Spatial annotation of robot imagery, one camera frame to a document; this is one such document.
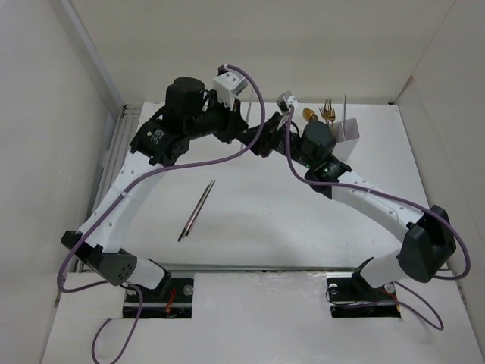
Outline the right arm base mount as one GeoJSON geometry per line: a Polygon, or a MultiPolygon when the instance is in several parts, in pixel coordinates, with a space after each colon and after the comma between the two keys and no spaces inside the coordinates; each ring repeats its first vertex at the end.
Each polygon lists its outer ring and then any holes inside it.
{"type": "Polygon", "coordinates": [[[351,277],[329,278],[325,296],[333,319],[401,318],[393,284],[388,291],[351,277]]]}

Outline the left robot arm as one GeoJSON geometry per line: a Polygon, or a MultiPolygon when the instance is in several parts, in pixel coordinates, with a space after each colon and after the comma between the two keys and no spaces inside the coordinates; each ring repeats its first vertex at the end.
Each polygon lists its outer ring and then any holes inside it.
{"type": "Polygon", "coordinates": [[[235,70],[216,76],[212,89],[195,78],[175,79],[164,104],[137,130],[98,207],[77,230],[62,236],[69,257],[77,257],[113,286],[140,286],[150,299],[163,300],[169,294],[170,272],[123,249],[127,229],[191,141],[213,135],[230,143],[246,131],[237,97],[249,84],[249,78],[235,70]]]}

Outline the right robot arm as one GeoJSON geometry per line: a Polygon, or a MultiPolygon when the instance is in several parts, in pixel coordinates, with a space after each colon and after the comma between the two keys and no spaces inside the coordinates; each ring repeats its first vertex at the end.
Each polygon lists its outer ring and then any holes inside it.
{"type": "Polygon", "coordinates": [[[275,113],[265,121],[253,152],[267,157],[285,155],[290,165],[307,171],[301,180],[315,192],[365,215],[389,231],[401,244],[395,252],[369,258],[353,272],[352,292],[367,299],[378,287],[403,278],[427,283],[456,251],[456,237],[447,212],[439,206],[427,209],[378,190],[346,163],[333,155],[336,144],[330,128],[308,123],[302,134],[293,133],[288,115],[275,113]]]}

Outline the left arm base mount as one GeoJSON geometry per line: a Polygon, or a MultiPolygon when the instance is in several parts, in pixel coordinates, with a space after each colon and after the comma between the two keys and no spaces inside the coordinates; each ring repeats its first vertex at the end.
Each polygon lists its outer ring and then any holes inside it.
{"type": "Polygon", "coordinates": [[[162,288],[150,290],[139,286],[142,293],[141,319],[190,319],[194,274],[174,271],[162,288]]]}

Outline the gold fork green handle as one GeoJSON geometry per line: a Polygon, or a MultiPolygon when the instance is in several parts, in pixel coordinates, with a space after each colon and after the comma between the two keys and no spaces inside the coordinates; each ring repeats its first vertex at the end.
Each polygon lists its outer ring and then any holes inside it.
{"type": "Polygon", "coordinates": [[[319,112],[321,113],[321,117],[326,121],[327,124],[333,124],[336,119],[335,111],[333,108],[320,107],[319,112]]]}

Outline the aluminium rail frame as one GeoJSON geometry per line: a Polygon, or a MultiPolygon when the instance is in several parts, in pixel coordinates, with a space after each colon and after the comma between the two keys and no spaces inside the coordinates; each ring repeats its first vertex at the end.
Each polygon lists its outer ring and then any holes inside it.
{"type": "Polygon", "coordinates": [[[134,135],[142,111],[142,103],[126,104],[114,117],[108,114],[105,122],[102,149],[95,170],[86,219],[97,209],[116,178],[127,152],[128,142],[134,135]]]}

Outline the black chopstick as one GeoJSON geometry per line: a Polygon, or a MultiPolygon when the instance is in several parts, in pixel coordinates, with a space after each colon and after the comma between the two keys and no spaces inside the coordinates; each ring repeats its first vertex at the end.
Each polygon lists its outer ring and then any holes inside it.
{"type": "MultiPolygon", "coordinates": [[[[216,182],[216,181],[215,181],[215,182],[216,182]]],[[[215,182],[214,182],[214,184],[215,184],[215,182]]],[[[213,184],[213,186],[214,186],[214,184],[213,184]]],[[[212,188],[213,188],[213,186],[212,186],[212,188]]],[[[209,193],[211,192],[212,188],[210,189],[209,193]]],[[[208,195],[209,195],[209,194],[208,194],[208,195]]],[[[208,195],[207,195],[207,198],[208,198],[208,195]]],[[[207,198],[206,198],[206,200],[207,200],[207,198]]],[[[205,204],[206,200],[204,201],[203,205],[205,204]]],[[[202,207],[203,207],[203,205],[202,205],[202,207]]],[[[201,207],[200,211],[202,210],[202,207],[201,207]]],[[[196,215],[196,219],[197,219],[197,217],[199,216],[200,211],[199,211],[199,212],[198,212],[198,214],[196,215]]],[[[195,219],[195,221],[196,221],[196,219],[195,219]]],[[[192,226],[194,225],[195,221],[192,223],[192,226]]],[[[189,228],[189,232],[192,230],[192,226],[189,228]]],[[[188,234],[187,234],[186,236],[188,236],[188,235],[189,235],[189,232],[188,232],[188,234]]],[[[186,236],[185,236],[185,237],[186,237],[186,236]]]]}
{"type": "Polygon", "coordinates": [[[205,188],[205,191],[203,192],[203,194],[201,195],[199,201],[197,202],[196,204],[196,207],[194,208],[194,210],[192,211],[192,214],[190,215],[185,227],[183,228],[182,232],[180,233],[180,236],[178,237],[178,241],[181,241],[189,232],[189,228],[192,226],[192,223],[195,221],[196,219],[196,215],[198,214],[198,212],[200,211],[204,201],[206,200],[207,198],[207,195],[209,194],[209,191],[210,189],[212,188],[213,184],[214,184],[215,180],[211,180],[211,182],[208,184],[208,186],[205,188]]]}

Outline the white divided utensil container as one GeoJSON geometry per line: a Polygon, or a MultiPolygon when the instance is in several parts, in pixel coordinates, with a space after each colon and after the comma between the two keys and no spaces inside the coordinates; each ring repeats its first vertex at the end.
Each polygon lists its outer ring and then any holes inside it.
{"type": "Polygon", "coordinates": [[[334,121],[330,129],[336,139],[333,154],[339,160],[348,160],[360,140],[357,119],[350,118],[344,121],[334,121]]]}

